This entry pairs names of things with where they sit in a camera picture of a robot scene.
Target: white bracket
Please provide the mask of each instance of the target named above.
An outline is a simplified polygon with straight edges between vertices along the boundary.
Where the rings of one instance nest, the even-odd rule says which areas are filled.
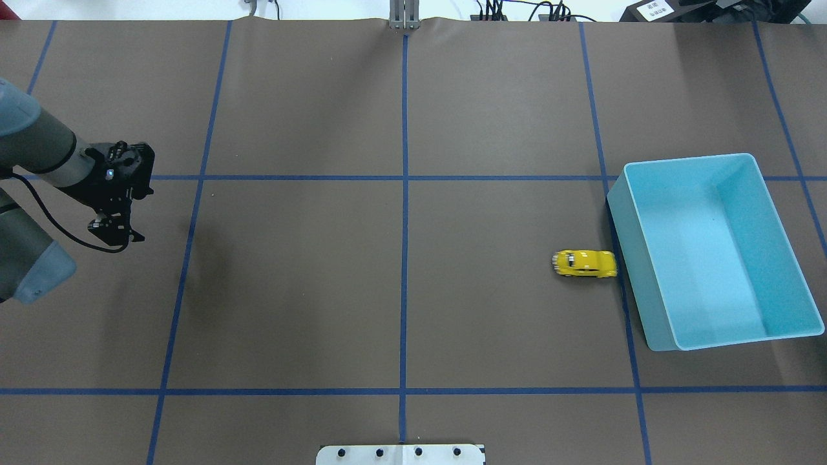
[[[485,446],[476,444],[326,446],[316,465],[485,465]]]
[[[390,0],[391,29],[419,29],[419,0]]]

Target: gray clamp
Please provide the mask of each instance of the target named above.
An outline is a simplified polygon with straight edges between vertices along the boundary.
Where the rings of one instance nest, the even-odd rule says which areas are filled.
[[[419,0],[390,0],[391,29],[419,29]]]

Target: gray table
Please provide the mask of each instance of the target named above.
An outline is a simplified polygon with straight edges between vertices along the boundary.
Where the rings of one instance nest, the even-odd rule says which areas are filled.
[[[158,154],[147,242],[107,256],[45,225],[76,276],[0,307],[0,462],[400,440],[823,462],[827,338],[655,353],[624,279],[549,259],[612,247],[625,163],[746,151],[824,314],[825,47],[763,24],[0,22],[0,75],[88,141]]]

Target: toy car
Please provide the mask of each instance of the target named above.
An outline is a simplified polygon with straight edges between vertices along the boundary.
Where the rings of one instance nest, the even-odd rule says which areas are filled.
[[[597,276],[610,278],[618,275],[614,253],[594,250],[561,250],[552,258],[554,271],[563,276]]]

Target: robotic arm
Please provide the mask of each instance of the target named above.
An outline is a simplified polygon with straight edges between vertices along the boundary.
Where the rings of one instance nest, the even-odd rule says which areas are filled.
[[[0,180],[26,183],[47,218],[76,242],[105,252],[120,252],[144,237],[130,225],[132,200],[152,194],[155,153],[145,143],[88,144],[75,136],[30,95],[0,78]],[[45,210],[28,181],[12,173],[20,166],[96,213],[87,229],[116,249],[80,241]],[[68,279],[74,261],[0,189],[0,302],[30,303]]]

